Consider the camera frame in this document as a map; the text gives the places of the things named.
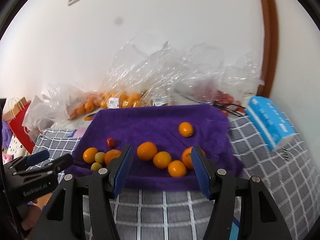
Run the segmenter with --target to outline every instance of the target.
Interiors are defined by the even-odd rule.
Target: red paper bag
[[[30,102],[28,102],[24,108],[20,110],[20,112],[13,118],[9,123],[9,127],[17,137],[17,139],[21,142],[21,144],[26,148],[29,153],[32,153],[35,143],[30,139],[29,135],[25,131],[25,127],[22,126],[22,122],[28,107],[30,106]]]

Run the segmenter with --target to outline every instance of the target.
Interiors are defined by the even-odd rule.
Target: gray plaid cloth
[[[292,238],[303,239],[320,214],[320,176],[307,156],[303,141],[296,135],[284,151],[270,152],[247,117],[231,120],[230,126],[234,154],[245,165],[242,177],[257,175],[262,179],[280,208]],[[70,153],[80,140],[66,138],[71,134],[70,130],[47,130],[39,136],[34,152],[48,149],[50,160]],[[86,237],[92,240],[88,202],[84,196]],[[110,204],[121,240],[202,239],[213,207],[213,202],[201,192],[129,189],[124,189]],[[234,215],[238,220],[240,209],[241,198],[237,198]]]

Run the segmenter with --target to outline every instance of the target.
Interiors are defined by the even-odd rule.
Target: purple fabric
[[[2,121],[2,147],[4,149],[8,149],[11,142],[11,138],[12,138],[12,132],[9,126],[7,125],[7,123],[3,120],[1,121]]]
[[[181,122],[193,125],[195,133],[191,138],[179,134],[178,126]],[[125,144],[132,145],[136,150],[141,143],[151,141],[156,144],[158,151],[169,152],[173,160],[180,160],[181,153],[187,147],[199,145],[218,168],[238,176],[243,164],[232,155],[228,131],[229,121],[226,116],[209,105],[101,110],[72,153],[74,165],[65,173],[75,176],[91,174],[90,165],[82,160],[83,152],[89,147],[107,152],[110,149],[106,139],[112,137],[119,150]],[[194,170],[188,170],[182,178],[172,178],[167,170],[156,168],[152,161],[141,161],[137,155],[134,156],[125,187],[166,191],[199,189]]]

